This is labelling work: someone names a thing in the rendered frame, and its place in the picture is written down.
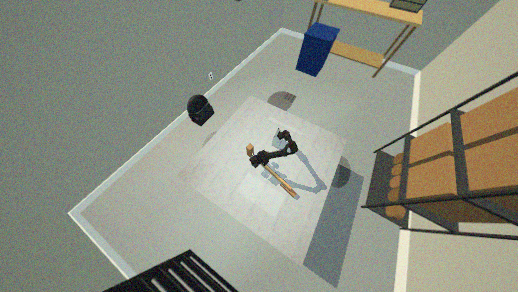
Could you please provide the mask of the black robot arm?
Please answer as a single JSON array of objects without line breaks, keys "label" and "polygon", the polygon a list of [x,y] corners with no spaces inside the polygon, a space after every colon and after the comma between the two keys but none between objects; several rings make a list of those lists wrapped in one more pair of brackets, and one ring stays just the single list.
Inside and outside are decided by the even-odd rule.
[{"label": "black robot arm", "polygon": [[[277,137],[281,139],[285,139],[285,141],[288,141],[288,144],[285,146],[283,150],[276,151],[276,152],[265,152],[264,150],[257,153],[257,155],[254,155],[249,160],[252,164],[259,161],[263,164],[263,166],[267,165],[269,160],[272,158],[278,158],[278,157],[286,157],[288,155],[293,155],[298,151],[298,147],[295,141],[291,139],[290,133],[287,130],[284,130],[283,132],[278,133]],[[290,147],[291,152],[288,153],[287,149]]]}]

